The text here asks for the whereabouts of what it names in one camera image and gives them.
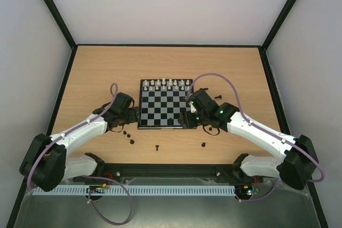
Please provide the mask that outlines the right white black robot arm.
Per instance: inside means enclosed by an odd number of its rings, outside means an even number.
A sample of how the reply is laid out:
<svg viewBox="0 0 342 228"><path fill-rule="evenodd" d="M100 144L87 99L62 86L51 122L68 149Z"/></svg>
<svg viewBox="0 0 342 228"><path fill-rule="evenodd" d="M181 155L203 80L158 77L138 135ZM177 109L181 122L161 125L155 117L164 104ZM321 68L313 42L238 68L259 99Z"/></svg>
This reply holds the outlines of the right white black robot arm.
<svg viewBox="0 0 342 228"><path fill-rule="evenodd" d="M252 176L281 179L286 185L303 190L317 168L318 158L312 140L305 135L294 137L276 131L244 114L230 103L218 105L204 90L187 98L190 110L182 111L179 124L185 129L211 126L230 132L260 146L270 157L246 154L233 167L233 175L244 181Z"/></svg>

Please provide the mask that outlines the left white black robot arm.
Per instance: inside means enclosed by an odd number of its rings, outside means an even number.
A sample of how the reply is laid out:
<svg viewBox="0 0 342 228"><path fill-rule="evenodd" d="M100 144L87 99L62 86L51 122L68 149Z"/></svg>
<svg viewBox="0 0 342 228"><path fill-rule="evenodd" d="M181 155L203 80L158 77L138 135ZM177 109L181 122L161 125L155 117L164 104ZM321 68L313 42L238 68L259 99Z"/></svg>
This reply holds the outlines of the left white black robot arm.
<svg viewBox="0 0 342 228"><path fill-rule="evenodd" d="M37 186L48 192L62 181L79 176L90 176L102 161L93 154L71 157L83 144L116 127L139 120L134 99L122 92L111 102L93 111L85 120L54 135L39 134L34 137L19 172L27 179L27 187Z"/></svg>

